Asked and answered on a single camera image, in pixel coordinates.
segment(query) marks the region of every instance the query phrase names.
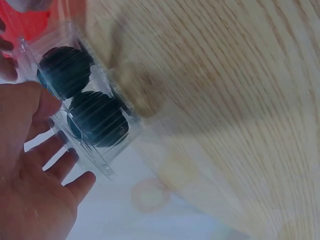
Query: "plastic clamshell container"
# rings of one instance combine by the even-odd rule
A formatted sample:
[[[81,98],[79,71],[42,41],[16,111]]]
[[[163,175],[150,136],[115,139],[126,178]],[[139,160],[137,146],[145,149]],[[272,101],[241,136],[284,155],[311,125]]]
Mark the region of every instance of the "plastic clamshell container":
[[[68,147],[77,151],[86,170],[98,168],[110,178],[110,163],[142,129],[141,119],[112,82],[110,69],[102,66],[71,22],[20,43],[14,53],[19,74],[36,79],[62,101],[52,117],[55,131],[65,133]]]

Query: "fingernail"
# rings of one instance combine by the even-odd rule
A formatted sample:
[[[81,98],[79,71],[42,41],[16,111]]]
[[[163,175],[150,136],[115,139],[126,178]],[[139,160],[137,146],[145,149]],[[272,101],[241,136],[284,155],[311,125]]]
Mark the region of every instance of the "fingernail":
[[[53,128],[55,126],[55,122],[51,118],[48,119],[48,124],[50,128]]]
[[[56,136],[63,141],[64,144],[66,144],[69,140],[68,137],[65,135],[63,131],[58,131]]]
[[[69,148],[68,152],[71,153],[74,156],[76,161],[79,160],[79,155],[78,155],[77,151],[74,148]]]

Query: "black ball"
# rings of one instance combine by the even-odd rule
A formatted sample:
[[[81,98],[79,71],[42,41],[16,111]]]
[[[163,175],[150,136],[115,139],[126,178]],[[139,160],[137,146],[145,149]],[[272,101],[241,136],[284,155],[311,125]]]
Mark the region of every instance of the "black ball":
[[[37,71],[39,81],[50,92],[48,83],[62,100],[81,92],[89,83],[92,57],[71,46],[54,47],[46,52]]]
[[[111,147],[129,131],[118,102],[102,92],[86,91],[74,96],[69,111],[68,125],[78,139],[98,147]]]

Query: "plastic blister pack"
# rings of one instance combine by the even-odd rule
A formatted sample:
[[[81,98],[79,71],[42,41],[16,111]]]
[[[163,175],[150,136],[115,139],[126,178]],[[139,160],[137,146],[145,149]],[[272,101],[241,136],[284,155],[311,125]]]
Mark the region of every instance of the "plastic blister pack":
[[[75,148],[80,163],[107,177],[111,161],[141,132],[141,119],[126,102],[80,31],[67,22],[37,39],[20,39],[20,74],[36,79],[62,101],[52,117]]]

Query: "light wood surface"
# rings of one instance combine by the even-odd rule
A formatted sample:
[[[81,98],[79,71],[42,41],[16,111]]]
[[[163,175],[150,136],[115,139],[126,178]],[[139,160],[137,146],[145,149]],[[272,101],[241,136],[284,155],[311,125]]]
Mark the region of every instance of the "light wood surface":
[[[259,240],[320,239],[318,0],[53,9],[116,69],[146,125],[133,145],[168,188]]]

